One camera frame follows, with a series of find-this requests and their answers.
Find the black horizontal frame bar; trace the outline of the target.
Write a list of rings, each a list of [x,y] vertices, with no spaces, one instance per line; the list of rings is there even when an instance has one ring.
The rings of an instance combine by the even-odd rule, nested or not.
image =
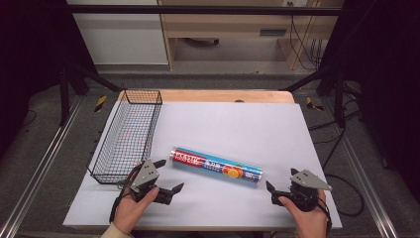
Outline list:
[[[67,5],[71,13],[340,16],[341,8],[248,6]]]

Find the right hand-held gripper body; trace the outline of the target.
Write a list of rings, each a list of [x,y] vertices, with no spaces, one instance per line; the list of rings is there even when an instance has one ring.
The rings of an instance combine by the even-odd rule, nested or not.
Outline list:
[[[308,170],[299,171],[297,175],[290,177],[289,191],[275,190],[271,196],[271,203],[282,206],[278,200],[281,196],[289,198],[301,211],[309,212],[318,204],[319,189],[332,190],[333,188],[318,176]]]

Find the white cabinet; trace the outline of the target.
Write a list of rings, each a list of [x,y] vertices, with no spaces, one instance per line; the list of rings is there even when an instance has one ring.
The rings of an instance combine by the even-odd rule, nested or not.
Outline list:
[[[167,64],[159,14],[73,17],[95,64]]]

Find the yellow black floor tape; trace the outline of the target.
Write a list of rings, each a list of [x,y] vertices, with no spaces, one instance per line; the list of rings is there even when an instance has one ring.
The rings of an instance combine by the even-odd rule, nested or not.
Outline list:
[[[94,112],[99,112],[101,111],[104,102],[106,101],[107,96],[106,95],[102,95],[100,96],[100,98],[97,101],[97,104],[95,106]]]
[[[317,111],[324,111],[324,107],[320,106],[320,105],[315,105],[312,102],[311,97],[306,97],[306,105],[307,105],[307,108],[309,108],[309,109],[314,109],[314,110],[317,110]]]

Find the person's right hand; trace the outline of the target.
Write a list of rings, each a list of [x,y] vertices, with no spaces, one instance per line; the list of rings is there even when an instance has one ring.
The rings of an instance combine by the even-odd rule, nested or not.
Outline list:
[[[321,208],[303,212],[285,196],[281,196],[278,200],[292,216],[299,238],[327,238],[329,218]]]

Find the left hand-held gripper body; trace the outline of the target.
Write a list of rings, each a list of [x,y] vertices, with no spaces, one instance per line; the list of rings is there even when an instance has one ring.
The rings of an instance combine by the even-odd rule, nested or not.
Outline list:
[[[134,169],[135,175],[130,182],[130,190],[135,201],[140,201],[150,190],[156,187],[156,181],[159,177],[158,169],[151,160],[142,162],[138,169]],[[170,205],[171,201],[171,190],[161,188],[155,202]]]

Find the black curtain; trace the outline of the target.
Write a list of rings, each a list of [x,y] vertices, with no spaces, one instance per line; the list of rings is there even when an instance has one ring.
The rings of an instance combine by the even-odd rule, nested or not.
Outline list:
[[[12,144],[36,93],[58,84],[61,66],[50,41],[77,64],[96,67],[66,0],[0,0],[0,159]]]
[[[344,0],[323,56],[333,60],[357,28],[342,73],[362,89],[361,109],[381,153],[420,202],[420,0]]]

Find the light wooden desk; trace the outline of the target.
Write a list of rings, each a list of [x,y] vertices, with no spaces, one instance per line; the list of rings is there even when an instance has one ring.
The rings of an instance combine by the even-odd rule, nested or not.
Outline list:
[[[340,8],[345,0],[157,0],[160,6],[248,6]],[[170,39],[277,39],[285,61],[295,69],[309,40],[327,41],[335,16],[163,14],[163,30]],[[260,29],[286,29],[284,37],[260,37]]]

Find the black metal stand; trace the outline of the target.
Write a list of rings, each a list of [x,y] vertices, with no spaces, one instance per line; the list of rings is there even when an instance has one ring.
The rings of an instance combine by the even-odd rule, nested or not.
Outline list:
[[[122,87],[106,80],[97,72],[89,70],[86,67],[74,62],[67,62],[59,72],[58,78],[61,108],[60,126],[63,126],[70,117],[69,86],[72,87],[77,95],[85,95],[89,91],[85,78],[90,78],[112,91],[119,92],[122,90]]]
[[[346,122],[343,109],[344,75],[338,66],[322,66],[316,71],[305,76],[303,79],[300,79],[297,82],[286,86],[285,88],[281,88],[280,91],[294,92],[298,88],[316,79],[321,80],[321,82],[318,84],[318,87],[316,88],[316,93],[319,96],[328,95],[332,89],[335,89],[334,119],[340,128],[345,128]]]

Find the blue red plastic wrap roll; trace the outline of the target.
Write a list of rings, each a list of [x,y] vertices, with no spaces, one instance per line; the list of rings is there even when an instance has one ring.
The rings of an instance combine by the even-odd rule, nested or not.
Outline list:
[[[200,175],[251,184],[258,184],[263,177],[263,169],[260,167],[181,147],[174,147],[169,158],[176,167]]]

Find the grey desk label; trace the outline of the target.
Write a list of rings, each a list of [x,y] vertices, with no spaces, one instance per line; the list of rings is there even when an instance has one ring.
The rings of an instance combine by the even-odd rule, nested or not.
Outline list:
[[[260,29],[260,37],[284,37],[286,29]]]

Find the person's left hand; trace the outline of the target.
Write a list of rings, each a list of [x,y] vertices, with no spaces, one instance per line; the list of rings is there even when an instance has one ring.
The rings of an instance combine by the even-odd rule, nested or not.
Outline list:
[[[116,208],[113,224],[124,234],[129,235],[142,217],[147,207],[156,199],[159,189],[150,190],[143,199],[135,201],[131,190],[126,188]]]

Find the aluminium floor rail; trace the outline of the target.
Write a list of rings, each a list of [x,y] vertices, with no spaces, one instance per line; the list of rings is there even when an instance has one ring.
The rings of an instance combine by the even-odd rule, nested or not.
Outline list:
[[[367,173],[362,167],[359,158],[351,145],[349,138],[342,137],[343,151],[348,161],[349,167],[356,179],[368,207],[369,213],[382,238],[398,238],[394,225],[389,218],[381,200],[378,197]]]
[[[69,116],[64,123],[58,127],[48,149],[44,153],[30,181],[27,183],[22,195],[16,203],[11,214],[0,228],[0,238],[14,238],[21,226],[29,208],[31,207],[44,179],[53,164],[66,135],[71,128],[75,117],[78,114],[84,97],[76,95],[70,107]]]

